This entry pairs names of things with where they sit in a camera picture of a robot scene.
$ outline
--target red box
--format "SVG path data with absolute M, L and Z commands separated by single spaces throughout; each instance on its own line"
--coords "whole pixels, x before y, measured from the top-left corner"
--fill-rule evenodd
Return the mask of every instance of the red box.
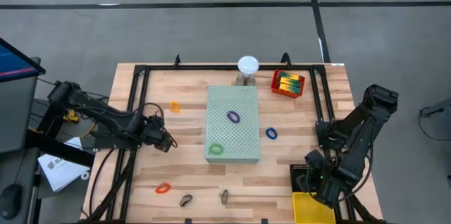
M 271 84 L 271 91 L 272 91 L 273 93 L 283 94 L 283 95 L 285 95 L 285 96 L 287 96 L 287 97 L 292 97 L 292 98 L 297 98 L 297 97 L 302 96 L 302 92 L 304 91 L 305 77 L 302 77 L 301 75 L 299 76 L 299 81 L 300 81 L 300 83 L 301 83 L 301 94 L 294 94 L 294 93 L 292 93 L 292 92 L 287 92 L 287 91 L 285 91 L 285 90 L 281 90 L 281 89 L 278 89 L 278 88 L 276 87 L 276 85 L 277 85 L 277 77 L 278 77 L 278 75 L 279 75 L 279 71 L 280 71 L 279 69 L 276 69 L 276 70 L 274 71 L 273 83 Z

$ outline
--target computer mouse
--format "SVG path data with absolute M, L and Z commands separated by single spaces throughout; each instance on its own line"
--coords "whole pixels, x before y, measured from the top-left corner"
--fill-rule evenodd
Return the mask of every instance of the computer mouse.
M 11 220 L 19 214 L 22 201 L 22 187 L 9 185 L 0 194 L 0 216 L 5 220 Z

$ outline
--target green ring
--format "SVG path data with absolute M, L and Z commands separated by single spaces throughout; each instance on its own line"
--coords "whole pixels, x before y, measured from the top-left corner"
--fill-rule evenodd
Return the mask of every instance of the green ring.
M 221 155 L 224 152 L 224 147 L 221 144 L 212 144 L 209 151 L 214 155 Z

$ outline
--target yellow tray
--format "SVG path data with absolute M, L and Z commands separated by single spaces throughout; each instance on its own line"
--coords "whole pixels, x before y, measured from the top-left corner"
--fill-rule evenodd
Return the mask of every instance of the yellow tray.
M 293 193 L 293 210 L 296 224 L 334 224 L 333 209 L 317 202 L 307 192 Z

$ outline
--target white paper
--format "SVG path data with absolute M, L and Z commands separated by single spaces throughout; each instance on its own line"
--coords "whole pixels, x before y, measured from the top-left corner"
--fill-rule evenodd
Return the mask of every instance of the white paper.
M 79 137 L 74 137 L 65 144 L 70 147 L 82 149 Z M 49 154 L 39 157 L 38 161 L 54 192 L 59 192 L 89 170 L 88 167 L 64 161 L 61 158 Z

